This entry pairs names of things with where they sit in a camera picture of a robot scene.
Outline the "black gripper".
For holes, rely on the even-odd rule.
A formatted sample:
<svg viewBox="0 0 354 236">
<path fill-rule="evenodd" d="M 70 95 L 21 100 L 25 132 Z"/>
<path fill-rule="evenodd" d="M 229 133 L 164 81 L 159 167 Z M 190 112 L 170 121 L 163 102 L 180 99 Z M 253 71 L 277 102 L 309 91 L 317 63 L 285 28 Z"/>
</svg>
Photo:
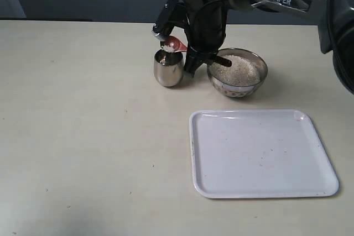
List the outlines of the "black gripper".
<svg viewBox="0 0 354 236">
<path fill-rule="evenodd" d="M 205 63 L 204 54 L 216 54 L 225 40 L 227 9 L 220 3 L 200 8 L 185 6 L 189 28 L 185 31 L 188 50 L 184 72 L 194 77 L 196 70 Z"/>
</svg>

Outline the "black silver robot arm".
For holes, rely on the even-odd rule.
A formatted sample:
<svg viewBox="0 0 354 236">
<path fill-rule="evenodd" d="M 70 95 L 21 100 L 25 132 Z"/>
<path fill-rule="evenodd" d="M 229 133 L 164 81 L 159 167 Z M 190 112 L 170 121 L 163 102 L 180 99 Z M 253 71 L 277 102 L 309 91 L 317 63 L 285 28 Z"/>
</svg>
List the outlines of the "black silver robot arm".
<svg viewBox="0 0 354 236">
<path fill-rule="evenodd" d="M 317 25 L 320 50 L 333 53 L 335 73 L 353 91 L 353 0 L 183 0 L 188 51 L 184 69 L 195 71 L 214 61 L 226 37 L 230 10 L 287 13 Z"/>
</svg>

